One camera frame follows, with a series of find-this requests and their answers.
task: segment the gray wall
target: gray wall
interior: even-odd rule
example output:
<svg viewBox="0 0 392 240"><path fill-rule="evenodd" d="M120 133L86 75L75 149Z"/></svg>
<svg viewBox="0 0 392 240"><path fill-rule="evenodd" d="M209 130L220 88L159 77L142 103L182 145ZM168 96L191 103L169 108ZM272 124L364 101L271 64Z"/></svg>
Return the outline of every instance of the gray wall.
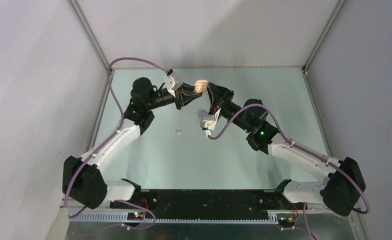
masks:
<svg viewBox="0 0 392 240"><path fill-rule="evenodd" d="M66 0L0 0L0 239L41 240L84 148L104 68Z"/></svg>
<svg viewBox="0 0 392 240"><path fill-rule="evenodd" d="M309 81L332 152L364 175L372 239L392 239L392 0L351 0Z"/></svg>
<svg viewBox="0 0 392 240"><path fill-rule="evenodd" d="M109 61L138 56L176 68L302 66L337 0L78 2Z"/></svg>

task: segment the small object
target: small object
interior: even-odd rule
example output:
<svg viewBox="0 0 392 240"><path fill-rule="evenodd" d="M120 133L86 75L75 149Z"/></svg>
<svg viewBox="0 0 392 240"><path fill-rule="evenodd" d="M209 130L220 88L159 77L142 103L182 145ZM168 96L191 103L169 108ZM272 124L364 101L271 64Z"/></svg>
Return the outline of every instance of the small object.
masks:
<svg viewBox="0 0 392 240"><path fill-rule="evenodd" d="M200 79L194 83L194 92L203 93L208 91L208 80Z"/></svg>

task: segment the black cylinder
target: black cylinder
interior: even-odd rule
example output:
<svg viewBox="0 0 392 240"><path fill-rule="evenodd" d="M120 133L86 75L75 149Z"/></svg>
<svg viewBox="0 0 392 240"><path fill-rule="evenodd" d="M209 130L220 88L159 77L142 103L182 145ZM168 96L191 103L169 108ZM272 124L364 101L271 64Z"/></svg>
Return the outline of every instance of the black cylinder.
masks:
<svg viewBox="0 0 392 240"><path fill-rule="evenodd" d="M239 105L230 101L227 107L221 110L220 115L230 120L240 109L241 107ZM261 124L261 120L244 111L234 119L233 123L246 132L252 132L257 126L259 126L259 124Z"/></svg>
<svg viewBox="0 0 392 240"><path fill-rule="evenodd" d="M155 99L147 104L147 108L153 110L173 103L175 103L175 97L172 96L166 88L163 88L156 94Z"/></svg>

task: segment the robotic arm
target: robotic arm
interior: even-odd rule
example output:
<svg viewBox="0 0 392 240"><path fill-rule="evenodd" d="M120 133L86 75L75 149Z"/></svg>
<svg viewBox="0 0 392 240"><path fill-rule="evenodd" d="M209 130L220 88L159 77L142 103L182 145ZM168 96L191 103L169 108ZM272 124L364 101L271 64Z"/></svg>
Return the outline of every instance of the robotic arm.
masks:
<svg viewBox="0 0 392 240"><path fill-rule="evenodd" d="M251 108L241 111L242 108L231 101L234 95L232 90L209 83L208 93L211 102L210 110L200 120L201 127L205 130L207 137L213 140L219 138L224 130L217 137L211 137L210 130L214 130L219 116L228 119L229 123L234 123L248 133L246 140L252 149L260 150L297 165L318 180L310 183L284 180L278 186L277 191L281 192L287 200L291 203L325 204L339 215L349 215L358 201L360 193L340 172L349 175L364 191L365 182L355 160L349 157L343 161L338 160L318 153L292 139L286 139L277 122L278 128L265 120L268 111L262 105L261 100L247 100L244 106L255 105L255 107L250 106ZM321 156L325 164L314 155ZM341 171L337 171L331 166L336 166Z"/></svg>
<svg viewBox="0 0 392 240"><path fill-rule="evenodd" d="M83 163L83 159L92 158L78 174L70 191L70 197L90 209L97 208L104 201L129 200L137 186L124 179L120 181L104 181L106 168L115 157L132 141L142 135L154 119L152 110L169 104L175 104L181 109L188 103L202 96L197 88L181 82L178 76L170 70L165 77L166 88L153 90L148 78L139 78L134 81L131 90L131 99L124 112L124 122L120 129L113 130L117 134L108 134L109 137L101 141L79 158L70 156L63 167L63 193L66 193L69 183Z"/></svg>

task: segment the purple cable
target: purple cable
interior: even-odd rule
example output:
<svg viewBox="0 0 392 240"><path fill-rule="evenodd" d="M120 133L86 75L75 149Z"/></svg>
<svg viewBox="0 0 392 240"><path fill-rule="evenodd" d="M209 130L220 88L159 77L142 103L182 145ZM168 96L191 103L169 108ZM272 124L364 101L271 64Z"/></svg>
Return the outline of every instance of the purple cable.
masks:
<svg viewBox="0 0 392 240"><path fill-rule="evenodd" d="M133 203L130 203L130 202L127 202L127 201L124 201L124 200L116 200L116 201L120 202L120 203L127 204L127 205L132 206L132 207L136 207L136 208L141 209L141 210L143 210L145 212L148 212L153 217L153 222L151 224L147 225L147 226L143 226L143 227L128 226L129 228L136 229L136 230L144 230L144 229L148 229L149 227L153 226L156 223L156 216L154 215L154 213L152 213L152 211L150 211L150 210L148 210L148 209L146 209L146 208L144 208L142 206L138 206L136 204L133 204Z"/></svg>
<svg viewBox="0 0 392 240"><path fill-rule="evenodd" d="M117 202L121 202L121 203L124 203L124 204L127 204L127 205L130 205L130 206L132 206L132 207L136 207L136 208L138 208L138 209L141 209L141 210L143 210L143 211L145 211L145 212L148 212L152 217L153 217L153 222L151 223L151 224L149 224L149 225L147 225L147 226L143 226L143 227L138 227L138 226L129 226L129 225L126 225L126 224L123 224L123 223L115 223L115 224L112 224L112 225L108 225L108 226L106 226L106 227L104 227L104 228L101 228L101 229L99 229L99 230L97 230L97 231L94 231L94 232L90 232L90 233L79 233L79 232L77 232L76 230L73 230L73 232L75 233L75 234L77 234L77 235L79 235L79 236L81 236L81 237L88 237L88 236L92 236L92 235L96 235L96 234L99 234L99 233L101 233L102 231L104 231L104 230L106 230L106 229L109 229L109 228L114 228L114 227L129 227L130 229L135 229L135 230L144 230L144 229L148 229L149 227L151 227L151 226L153 226L155 223L156 223L156 216L154 215L154 213L152 212L152 211L150 211L150 210L148 210L147 208L144 208L144 207L142 207L142 206L138 206L138 205L135 205L135 204L133 204L133 203L130 203L130 202L127 202L127 201L124 201L124 200L116 200Z"/></svg>
<svg viewBox="0 0 392 240"><path fill-rule="evenodd" d="M253 107L260 107L260 108L265 109L265 110L271 115L272 119L274 120L275 125L277 126L278 132L281 134L281 136L284 138L284 140L285 140L288 144L292 144L292 141L291 141L290 139L288 139L288 138L284 135L283 131L282 131L281 128L280 128L280 125L278 124L277 118L276 118L275 115L272 113L271 109L269 109L268 107L266 107L266 106L264 106L264 105L262 105L262 104L258 104L258 103L249 104L249 105L247 105L247 106L242 107L239 111L237 111L237 112L230 118L230 120L227 122L227 124L225 125L225 127L224 127L224 128L222 129L222 131L218 134L218 136L215 136L215 137L208 136L208 138L210 138L210 139L212 139L212 140L216 140L216 139L220 138L220 137L224 134L225 130L227 130L227 128L230 126L230 124L233 123L234 119L236 119L237 116L239 116L239 115L240 115L243 111L245 111L246 109L248 109L248 108L253 108ZM308 155L313 156L314 158L320 160L322 163L327 163L327 160L324 159L323 157L318 156L317 154L315 154L315 153L313 153L313 152L311 152L311 151L309 151L309 150L306 150L305 148L303 148L303 147L301 147L301 146L299 146L299 145L297 145L297 144L293 144L293 147L296 148L296 149L298 149L298 150L300 150L300 151L302 151L302 152L304 152L304 153L306 153L306 154L308 154ZM345 178L355 187L355 189L358 191L359 195L361 196L362 200L364 201L366 210L365 210L365 211L359 211L359 210L358 210L358 211L356 211L356 212L357 212L357 213L360 213L360 214L361 214L361 213L362 213L362 214L367 214L367 213L369 213L369 212L370 212L370 205L369 205L369 202L368 202L367 197L365 196L365 194L362 192L361 188L359 188L358 184L356 184L355 181L354 181L348 174L346 174L344 171L342 171L340 168L338 168L338 167L337 167L336 165L334 165L333 163L330 163L330 162L329 162L328 165L329 165L330 167L334 168L334 169L335 169L336 171L338 171L339 173L341 173L341 174L342 174L342 175L343 175L343 176L344 176L344 177L345 177Z"/></svg>
<svg viewBox="0 0 392 240"><path fill-rule="evenodd" d="M278 224L278 225L276 225L279 229L281 229L282 228L282 226L280 225L280 224ZM305 232L307 232L308 233L308 231L306 230L306 229L304 229L303 227L297 227L297 226L295 226L294 228L290 228L290 227L283 227L283 230L282 231L287 231L287 230L295 230L295 229L298 229L298 230L303 230L303 231L305 231ZM309 233L312 237L313 237L313 239L314 240L318 240L318 239L316 239L316 237L314 236L314 234L311 234L311 233Z"/></svg>
<svg viewBox="0 0 392 240"><path fill-rule="evenodd" d="M306 208L307 208L307 207L308 207L308 204L307 204L307 203L304 203L304 204L303 204L303 217L305 218L306 231L308 232L309 238L310 238L311 240L314 240L314 239L311 237L312 234L311 234L311 231L309 230L308 220L306 219Z"/></svg>
<svg viewBox="0 0 392 240"><path fill-rule="evenodd" d="M113 100L115 100L116 105L119 108L119 111L121 112L121 121L119 122L119 125L117 127L117 130L121 129L122 125L124 124L124 120L125 120L125 116L124 116L124 111L122 110L121 104L118 101L118 98L116 97L115 93L113 92L113 88L112 88L112 80L110 79L110 71L112 69L113 64L119 62L119 61L123 61L123 60L132 60L132 61L139 61L139 62L144 62L144 63L148 63L152 66L155 66L157 68L159 68L160 70L164 71L164 72L168 72L168 70L164 67L161 67L157 64L155 64L154 62L142 59L142 58L135 58L135 57L121 57L118 59L113 60L109 66L107 67L106 70L106 76L107 76L107 83L109 86L109 91L112 94ZM93 152L93 154L97 154L110 140L112 140L113 137L116 136L116 134L118 134L116 131L114 131L106 140L104 140L102 142L102 144L100 144L100 146L98 148L96 148ZM92 158L92 154L89 155L84 162L79 166L79 168L75 171L74 175L71 178L71 181L69 182L68 188L66 189L66 193L65 193L65 201L63 203L63 208L67 208L68 207L68 200L69 200L69 195L71 194L71 190L72 190L72 186L76 180L76 178L78 177L79 173L81 172L81 170L84 168L84 166L91 160ZM79 214L81 214L86 207L83 207L78 213L76 213L75 215L69 216L70 219L76 218Z"/></svg>

